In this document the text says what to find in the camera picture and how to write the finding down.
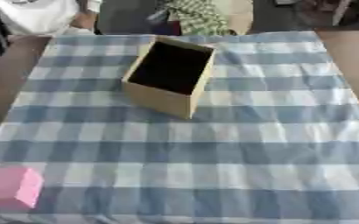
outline wooden table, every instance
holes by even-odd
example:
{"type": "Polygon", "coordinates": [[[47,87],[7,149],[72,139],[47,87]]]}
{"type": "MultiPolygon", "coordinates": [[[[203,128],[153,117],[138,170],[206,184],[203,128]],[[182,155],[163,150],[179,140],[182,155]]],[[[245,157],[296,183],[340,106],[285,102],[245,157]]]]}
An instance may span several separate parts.
{"type": "MultiPolygon", "coordinates": [[[[359,98],[359,31],[319,31],[326,48],[359,98]]],[[[49,38],[24,38],[0,58],[0,123],[49,38]]]]}

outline plaid cloth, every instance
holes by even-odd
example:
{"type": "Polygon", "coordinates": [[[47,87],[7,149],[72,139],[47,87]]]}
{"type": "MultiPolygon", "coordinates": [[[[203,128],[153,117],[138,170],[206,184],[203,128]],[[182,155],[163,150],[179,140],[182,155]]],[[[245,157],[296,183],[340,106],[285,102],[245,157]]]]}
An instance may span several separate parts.
{"type": "Polygon", "coordinates": [[[229,26],[211,0],[158,0],[159,9],[168,9],[178,18],[183,34],[229,35],[229,26]]]}
{"type": "Polygon", "coordinates": [[[359,223],[359,104],[313,32],[215,45],[192,120],[121,78],[151,36],[55,38],[0,126],[0,165],[45,178],[0,223],[359,223]]]}

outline blue checkered tablecloth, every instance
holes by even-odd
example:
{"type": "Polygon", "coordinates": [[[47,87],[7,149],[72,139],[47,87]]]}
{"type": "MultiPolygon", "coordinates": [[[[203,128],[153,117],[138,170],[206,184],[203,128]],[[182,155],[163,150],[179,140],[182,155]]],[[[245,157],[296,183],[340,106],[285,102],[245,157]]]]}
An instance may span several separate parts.
{"type": "Polygon", "coordinates": [[[192,120],[121,89],[151,36],[52,40],[0,126],[45,186],[0,223],[359,224],[359,103],[317,35],[180,39],[217,49],[192,120]]]}

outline person's arm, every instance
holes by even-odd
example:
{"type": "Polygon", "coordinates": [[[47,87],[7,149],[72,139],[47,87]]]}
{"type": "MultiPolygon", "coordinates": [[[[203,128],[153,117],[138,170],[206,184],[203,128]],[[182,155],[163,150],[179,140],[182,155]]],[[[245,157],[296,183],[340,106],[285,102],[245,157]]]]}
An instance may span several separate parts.
{"type": "Polygon", "coordinates": [[[93,30],[96,22],[97,15],[101,9],[102,0],[88,0],[87,10],[85,12],[79,12],[71,26],[93,30]]]}

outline green patterned cloth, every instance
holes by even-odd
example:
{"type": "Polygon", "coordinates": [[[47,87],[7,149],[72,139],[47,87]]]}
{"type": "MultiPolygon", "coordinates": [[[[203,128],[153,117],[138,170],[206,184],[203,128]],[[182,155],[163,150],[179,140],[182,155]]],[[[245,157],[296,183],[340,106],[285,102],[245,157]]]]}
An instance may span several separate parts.
{"type": "Polygon", "coordinates": [[[226,19],[211,0],[158,0],[158,7],[179,19],[183,34],[230,34],[226,19]]]}

